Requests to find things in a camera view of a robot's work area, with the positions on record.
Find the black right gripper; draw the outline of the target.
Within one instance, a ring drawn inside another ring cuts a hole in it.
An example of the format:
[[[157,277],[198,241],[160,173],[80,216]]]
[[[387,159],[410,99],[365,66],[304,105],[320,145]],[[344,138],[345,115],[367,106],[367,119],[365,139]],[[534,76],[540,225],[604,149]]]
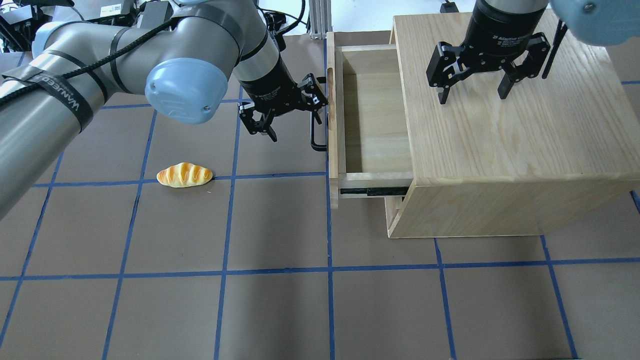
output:
[[[505,100],[515,84],[537,77],[550,44],[536,32],[546,0],[477,0],[462,43],[438,42],[426,69],[430,87],[445,105],[451,87],[475,73],[504,71],[498,95]]]

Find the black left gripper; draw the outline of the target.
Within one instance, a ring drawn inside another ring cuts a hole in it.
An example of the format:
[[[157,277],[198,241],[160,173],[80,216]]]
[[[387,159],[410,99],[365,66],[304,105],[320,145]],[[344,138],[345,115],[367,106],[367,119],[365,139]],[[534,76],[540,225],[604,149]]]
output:
[[[241,102],[238,117],[250,135],[260,133],[277,142],[272,127],[275,114],[282,116],[293,110],[318,111],[329,104],[321,86],[322,80],[308,73],[297,84],[281,57],[268,71],[259,70],[256,64],[250,64],[249,59],[242,59],[238,70],[249,71],[250,79],[241,76],[238,82],[253,102]],[[255,111],[261,112],[259,120],[254,119]]]

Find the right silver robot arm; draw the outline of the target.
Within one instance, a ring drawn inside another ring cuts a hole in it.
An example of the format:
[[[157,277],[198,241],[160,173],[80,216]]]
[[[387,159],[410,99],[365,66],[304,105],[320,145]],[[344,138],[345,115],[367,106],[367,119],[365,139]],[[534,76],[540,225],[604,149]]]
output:
[[[464,41],[440,41],[426,68],[446,104],[450,89],[471,75],[503,71],[501,100],[526,78],[547,78],[567,32],[608,47],[639,35],[637,0],[477,0]]]

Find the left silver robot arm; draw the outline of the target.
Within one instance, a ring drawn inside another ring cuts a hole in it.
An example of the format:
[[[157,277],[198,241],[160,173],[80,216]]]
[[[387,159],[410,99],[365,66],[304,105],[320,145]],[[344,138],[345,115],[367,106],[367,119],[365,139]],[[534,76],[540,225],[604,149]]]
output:
[[[42,25],[29,64],[3,74],[0,205],[5,217],[96,112],[118,92],[144,95],[160,114],[211,120],[234,76],[250,98],[238,114],[277,141],[275,117],[328,103],[309,73],[295,82],[251,0],[183,0],[153,29],[90,22]]]

